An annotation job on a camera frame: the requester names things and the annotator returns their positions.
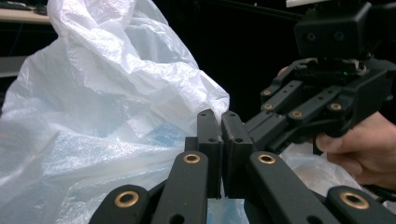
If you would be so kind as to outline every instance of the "crumpled plastic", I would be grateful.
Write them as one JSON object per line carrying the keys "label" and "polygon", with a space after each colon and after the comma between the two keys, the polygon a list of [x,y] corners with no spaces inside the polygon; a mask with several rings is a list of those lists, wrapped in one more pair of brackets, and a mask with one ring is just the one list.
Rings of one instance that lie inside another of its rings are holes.
{"label": "crumpled plastic", "polygon": [[[26,59],[0,118],[0,223],[88,223],[111,190],[165,180],[196,115],[229,107],[150,0],[49,0],[48,12],[59,38]],[[309,157],[287,152],[293,170]],[[243,200],[209,199],[207,221],[248,223]]]}

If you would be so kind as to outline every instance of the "plastic bag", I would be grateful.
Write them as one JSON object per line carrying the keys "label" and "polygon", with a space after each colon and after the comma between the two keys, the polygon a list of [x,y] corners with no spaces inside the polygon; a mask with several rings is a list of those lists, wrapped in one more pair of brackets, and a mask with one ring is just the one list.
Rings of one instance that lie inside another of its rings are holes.
{"label": "plastic bag", "polygon": [[0,223],[88,223],[113,189],[168,175],[196,115],[229,95],[149,0],[49,0],[0,119]]}

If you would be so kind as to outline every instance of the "hand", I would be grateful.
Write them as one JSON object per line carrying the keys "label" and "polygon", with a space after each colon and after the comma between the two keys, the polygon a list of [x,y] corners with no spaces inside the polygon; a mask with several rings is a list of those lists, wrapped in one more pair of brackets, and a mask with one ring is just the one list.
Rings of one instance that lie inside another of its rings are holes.
{"label": "hand", "polygon": [[317,136],[318,148],[329,161],[362,185],[396,190],[396,126],[376,112],[340,138]]}

